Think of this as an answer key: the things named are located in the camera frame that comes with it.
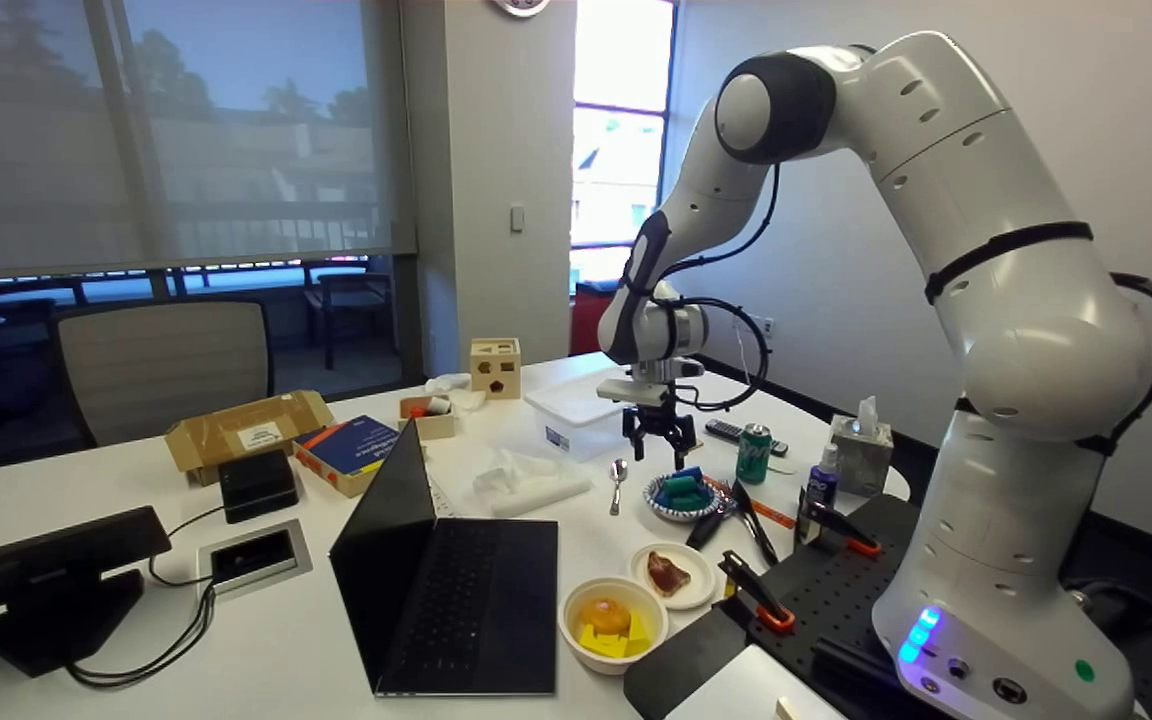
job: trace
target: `phone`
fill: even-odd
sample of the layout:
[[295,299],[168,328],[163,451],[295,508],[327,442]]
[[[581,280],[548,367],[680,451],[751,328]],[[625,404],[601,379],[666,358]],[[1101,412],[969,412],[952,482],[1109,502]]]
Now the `phone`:
[[740,442],[743,427],[729,422],[729,420],[706,420],[704,422],[706,437],[721,437],[729,442]]

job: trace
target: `white table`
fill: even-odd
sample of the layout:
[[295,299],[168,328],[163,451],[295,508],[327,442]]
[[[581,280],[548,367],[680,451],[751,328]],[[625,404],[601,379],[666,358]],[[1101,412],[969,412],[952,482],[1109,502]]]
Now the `white table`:
[[[603,357],[572,357],[551,365],[525,367],[525,388],[565,384],[586,372],[606,372]],[[732,396],[740,384],[723,374],[698,379],[712,401]],[[394,422],[394,401],[407,391],[379,391],[360,401],[332,404],[335,420],[374,415]],[[790,494],[803,482],[811,460],[827,438],[827,422],[816,415],[770,401],[751,396],[729,412],[732,422],[758,420],[785,442],[788,460],[770,460],[767,479],[755,488],[755,499],[790,510]],[[606,449],[603,455],[565,455],[543,442],[535,409],[527,401],[491,401],[477,412],[461,412],[461,431],[449,438],[423,438],[423,455],[436,482],[436,502],[443,514],[477,514],[477,475],[499,462],[499,449],[543,455],[565,472],[582,472],[586,490],[567,494],[533,514],[560,521],[560,594],[603,570],[626,570],[636,548],[650,541],[684,541],[687,527],[662,522],[648,510],[648,479],[673,472],[673,449],[648,437],[648,455],[636,462],[626,442]],[[626,482],[619,488],[619,514],[606,514],[606,462],[626,460]],[[706,475],[729,479],[736,468],[736,449],[704,438],[687,455]],[[907,482],[886,472],[886,490],[907,494]],[[207,510],[221,502],[221,488],[187,488],[176,472],[163,438],[130,438],[32,462],[0,468],[0,542],[107,514],[121,508],[150,502],[163,527]],[[246,534],[269,522],[298,521],[311,570],[277,580],[255,591],[221,594],[213,633],[168,671],[125,690],[89,690],[65,671],[28,681],[0,659],[0,720],[2,714],[314,714],[314,720],[354,720],[354,714],[491,714],[491,720],[543,720],[543,714],[636,714],[619,690],[619,681],[586,675],[567,647],[560,647],[560,690],[541,699],[382,699],[366,690],[360,650],[335,591],[327,548],[348,521],[352,499],[335,494],[327,482],[305,475],[305,499],[295,508],[224,522],[207,514],[185,527],[172,542],[172,554],[161,561],[163,577],[200,570],[200,548],[213,548],[233,534]],[[790,534],[776,522],[765,522],[780,554],[790,548]],[[765,570],[765,561],[751,542],[751,530],[736,521],[704,548],[706,561],[721,561],[723,548],[736,548]],[[187,623],[197,591],[172,591],[142,584],[142,599],[129,613],[117,636],[85,659],[85,669],[134,669],[150,659],[176,633]],[[704,616],[704,609],[673,616],[677,628]]]

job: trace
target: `black laptop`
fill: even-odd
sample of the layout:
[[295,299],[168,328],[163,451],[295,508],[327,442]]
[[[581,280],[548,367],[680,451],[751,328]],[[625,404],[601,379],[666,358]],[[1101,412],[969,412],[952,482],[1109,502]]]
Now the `black laptop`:
[[407,422],[332,542],[373,690],[554,690],[554,534],[436,521]]

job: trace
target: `white robotic arm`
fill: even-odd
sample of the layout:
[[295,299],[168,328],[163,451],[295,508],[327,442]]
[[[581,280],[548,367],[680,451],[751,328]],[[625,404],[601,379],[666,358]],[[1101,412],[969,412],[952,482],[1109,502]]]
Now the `white robotic arm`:
[[603,396],[654,412],[704,311],[680,260],[732,238],[780,161],[852,149],[929,277],[963,404],[871,628],[907,690],[952,714],[1126,714],[1133,671],[1057,584],[1112,431],[1147,396],[1147,328],[978,64],[939,31],[743,61],[625,266]]

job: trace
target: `monitor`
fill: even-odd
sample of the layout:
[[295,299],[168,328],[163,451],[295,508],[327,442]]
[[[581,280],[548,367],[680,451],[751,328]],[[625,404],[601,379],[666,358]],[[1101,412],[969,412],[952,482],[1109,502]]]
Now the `monitor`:
[[92,656],[138,599],[138,570],[121,564],[172,548],[150,508],[99,514],[0,542],[0,656],[45,675]]

